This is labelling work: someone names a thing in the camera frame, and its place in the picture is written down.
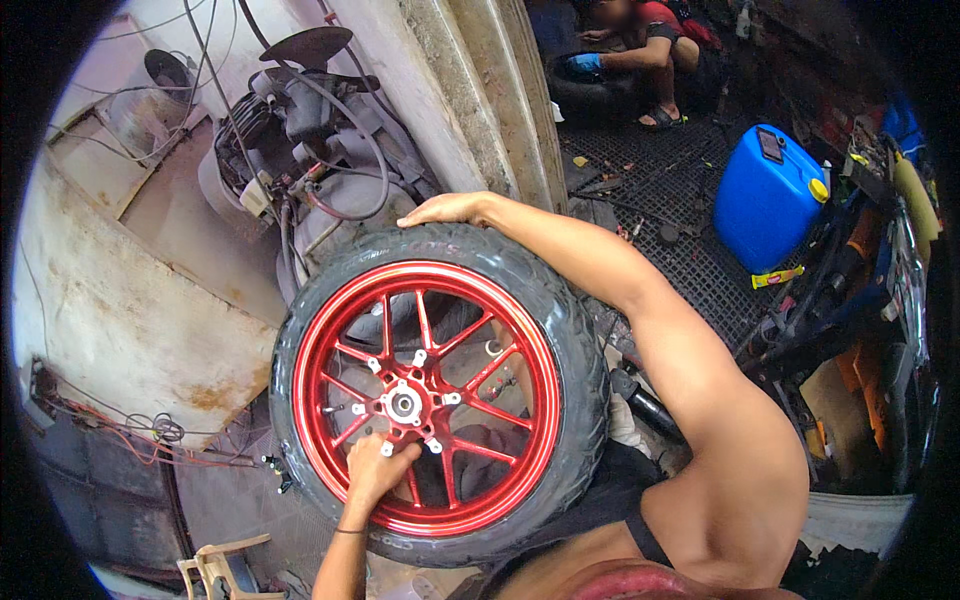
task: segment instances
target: plastic chair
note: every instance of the plastic chair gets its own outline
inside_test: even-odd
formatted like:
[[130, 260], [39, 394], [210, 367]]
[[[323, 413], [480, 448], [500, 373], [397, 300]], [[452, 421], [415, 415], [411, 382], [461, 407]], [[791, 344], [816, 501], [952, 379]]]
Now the plastic chair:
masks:
[[177, 561], [177, 567], [180, 568], [180, 574], [183, 575], [183, 582], [186, 583], [186, 594], [189, 600], [193, 600], [193, 584], [190, 582], [190, 569], [195, 568], [200, 571], [200, 578], [204, 582], [206, 597], [212, 598], [213, 584], [218, 577], [223, 577], [230, 586], [231, 600], [283, 600], [283, 592], [273, 593], [253, 593], [243, 591], [237, 586], [236, 579], [233, 577], [233, 571], [227, 564], [227, 556], [230, 552], [236, 552], [256, 546], [259, 543], [270, 540], [270, 534], [262, 534], [255, 538], [246, 540], [231, 541], [217, 545], [208, 544], [197, 550], [197, 554], [192, 559]]

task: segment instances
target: black tank top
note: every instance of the black tank top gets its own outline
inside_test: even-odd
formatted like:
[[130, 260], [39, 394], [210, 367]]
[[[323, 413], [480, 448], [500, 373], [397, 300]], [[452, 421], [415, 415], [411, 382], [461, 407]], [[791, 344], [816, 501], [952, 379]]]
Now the black tank top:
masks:
[[481, 567], [483, 573], [468, 577], [447, 600], [491, 598], [511, 575], [537, 556], [564, 540], [617, 521], [627, 522], [645, 559], [673, 566], [639, 510], [643, 491], [665, 478], [663, 471], [639, 450], [608, 441], [593, 480], [579, 500], [515, 548], [510, 559]]

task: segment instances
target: yellow cap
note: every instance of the yellow cap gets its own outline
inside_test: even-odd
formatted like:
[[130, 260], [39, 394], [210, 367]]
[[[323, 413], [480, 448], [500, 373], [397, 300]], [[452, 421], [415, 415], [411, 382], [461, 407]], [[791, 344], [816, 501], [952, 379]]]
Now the yellow cap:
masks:
[[806, 185], [806, 188], [810, 190], [811, 194], [813, 194], [814, 200], [820, 204], [826, 202], [827, 198], [830, 197], [827, 187], [820, 180], [810, 180], [810, 183]]

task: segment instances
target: black tire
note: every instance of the black tire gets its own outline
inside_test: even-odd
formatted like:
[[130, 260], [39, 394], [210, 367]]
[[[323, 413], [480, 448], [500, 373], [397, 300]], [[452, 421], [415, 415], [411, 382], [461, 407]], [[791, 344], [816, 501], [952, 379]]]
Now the black tire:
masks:
[[442, 260], [486, 276], [533, 316], [552, 348], [561, 383], [561, 427], [546, 472], [512, 513], [465, 536], [416, 538], [372, 526], [368, 548], [394, 561], [429, 567], [490, 563], [536, 533], [587, 489], [607, 439], [610, 385], [591, 320], [566, 283], [543, 261], [493, 229], [429, 224], [369, 235], [350, 256], [338, 256], [300, 290], [274, 349], [270, 412], [287, 466], [327, 517], [341, 502], [310, 467], [293, 421], [290, 387], [300, 339], [314, 315], [348, 281], [381, 265], [408, 259]]
[[577, 54], [559, 56], [546, 64], [550, 100], [560, 106], [564, 119], [582, 123], [636, 119], [650, 95], [643, 78], [629, 71], [596, 76], [571, 73], [566, 60]]

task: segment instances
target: red hub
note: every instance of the red hub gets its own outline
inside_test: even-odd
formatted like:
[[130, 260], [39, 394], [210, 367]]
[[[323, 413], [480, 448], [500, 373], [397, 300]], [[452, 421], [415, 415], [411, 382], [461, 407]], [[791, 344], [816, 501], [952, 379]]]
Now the red hub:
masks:
[[[424, 294], [428, 291], [458, 296], [480, 306], [483, 316], [442, 343], [434, 340]], [[394, 352], [390, 298], [414, 293], [420, 320], [419, 349], [412, 360], [401, 362]], [[361, 314], [379, 303], [383, 309], [383, 349], [368, 353], [351, 346], [344, 333]], [[442, 360], [485, 324], [497, 320], [512, 342], [466, 384], [454, 386], [444, 379]], [[337, 353], [368, 365], [382, 383], [382, 393], [364, 394], [339, 379], [329, 369]], [[523, 356], [532, 381], [533, 407], [529, 419], [518, 417], [481, 399], [483, 382], [510, 356]], [[328, 400], [330, 386], [346, 393], [354, 403], [353, 421], [338, 430], [328, 414], [337, 407]], [[389, 422], [390, 435], [382, 452], [390, 455], [404, 445], [423, 439], [443, 464], [446, 506], [427, 506], [413, 470], [407, 472], [412, 501], [388, 494], [372, 520], [383, 527], [414, 536], [463, 535], [504, 517], [533, 488], [546, 470], [560, 423], [560, 390], [553, 356], [530, 314], [503, 288], [473, 271], [436, 261], [405, 261], [368, 271], [343, 286], [330, 298], [306, 328], [293, 373], [293, 411], [300, 442], [311, 466], [341, 501], [349, 485], [344, 444], [374, 415]], [[517, 456], [473, 444], [450, 430], [450, 415], [464, 404], [529, 431], [527, 444]], [[456, 495], [453, 472], [455, 452], [472, 452], [502, 461], [509, 472], [490, 490], [463, 501]]]

